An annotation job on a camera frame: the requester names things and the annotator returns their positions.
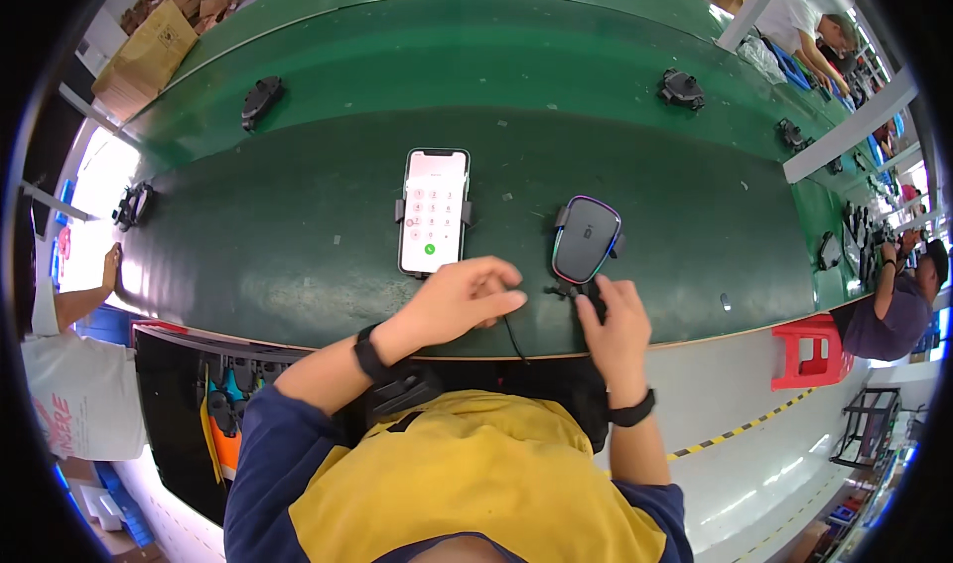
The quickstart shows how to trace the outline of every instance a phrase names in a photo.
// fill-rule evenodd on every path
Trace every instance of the black wristband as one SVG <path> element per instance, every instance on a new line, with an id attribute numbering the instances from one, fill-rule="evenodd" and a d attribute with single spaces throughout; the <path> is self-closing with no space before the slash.
<path id="1" fill-rule="evenodd" d="M 378 325 L 380 324 L 375 323 L 357 332 L 354 355 L 357 357 L 357 364 L 360 365 L 360 369 L 364 371 L 364 374 L 371 377 L 372 382 L 384 384 L 391 381 L 391 371 L 387 366 L 384 366 L 384 363 L 380 362 L 380 356 L 377 355 L 377 350 L 371 344 L 371 331 Z"/>
<path id="2" fill-rule="evenodd" d="M 631 408 L 619 408 L 609 411 L 609 420 L 615 426 L 636 426 L 646 416 L 652 413 L 655 407 L 655 390 L 649 390 L 645 399 Z"/>

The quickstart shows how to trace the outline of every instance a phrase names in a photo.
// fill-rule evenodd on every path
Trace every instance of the green workbench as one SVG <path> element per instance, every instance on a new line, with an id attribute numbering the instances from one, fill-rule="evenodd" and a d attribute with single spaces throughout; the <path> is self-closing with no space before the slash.
<path id="1" fill-rule="evenodd" d="M 622 216 L 627 253 L 604 271 L 637 283 L 656 343 L 842 304 L 861 290 L 812 256 L 840 197 L 823 173 L 785 182 L 774 125 L 819 138 L 847 112 L 769 84 L 711 43 L 722 26 L 702 0 L 259 0 L 125 126 L 159 195 L 147 225 L 116 233 L 148 271 L 122 298 L 296 346 L 379 321 L 419 284 L 397 269 L 405 156 L 446 146 L 473 158 L 465 256 L 523 273 L 511 323 L 529 355 L 584 351 L 570 302 L 543 291 L 554 214 L 578 193 Z M 699 112 L 656 97 L 670 67 L 697 77 Z M 287 92 L 250 135 L 242 100 L 269 75 Z M 845 162 L 838 177 L 856 176 Z M 496 328 L 429 354 L 514 352 Z"/>

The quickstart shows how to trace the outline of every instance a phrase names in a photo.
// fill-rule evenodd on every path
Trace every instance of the white t-shirt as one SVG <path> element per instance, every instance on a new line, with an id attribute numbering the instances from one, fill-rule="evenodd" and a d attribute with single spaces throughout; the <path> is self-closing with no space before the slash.
<path id="1" fill-rule="evenodd" d="M 50 451 L 60 458 L 136 459 L 146 429 L 136 351 L 59 332 L 53 280 L 36 285 L 33 331 L 20 344 L 33 409 Z"/>
<path id="2" fill-rule="evenodd" d="M 769 0 L 764 12 L 757 17 L 755 26 L 793 56 L 796 50 L 801 49 L 798 31 L 816 40 L 820 17 L 821 13 L 811 8 L 807 0 Z"/>

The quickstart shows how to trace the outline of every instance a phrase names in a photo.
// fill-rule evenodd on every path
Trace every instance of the navy blue sleeve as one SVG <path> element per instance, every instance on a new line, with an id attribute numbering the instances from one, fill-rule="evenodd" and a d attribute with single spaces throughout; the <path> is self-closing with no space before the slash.
<path id="1" fill-rule="evenodd" d="M 659 563 L 692 563 L 692 547 L 685 536 L 685 495 L 678 485 L 634 485 L 613 480 L 629 505 L 649 514 L 668 536 Z"/>
<path id="2" fill-rule="evenodd" d="M 225 507 L 225 557 L 307 561 L 288 507 L 340 436 L 322 411 L 278 393 L 257 391 L 245 408 L 238 469 Z"/>

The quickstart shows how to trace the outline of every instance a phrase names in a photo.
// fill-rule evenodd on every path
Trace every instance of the plastic bag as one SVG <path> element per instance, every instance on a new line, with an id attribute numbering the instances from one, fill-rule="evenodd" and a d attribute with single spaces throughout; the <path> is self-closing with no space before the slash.
<path id="1" fill-rule="evenodd" d="M 764 79 L 773 85 L 787 82 L 787 77 L 778 66 L 778 57 L 768 49 L 764 42 L 754 36 L 746 36 L 738 46 L 738 55 L 757 69 Z"/>

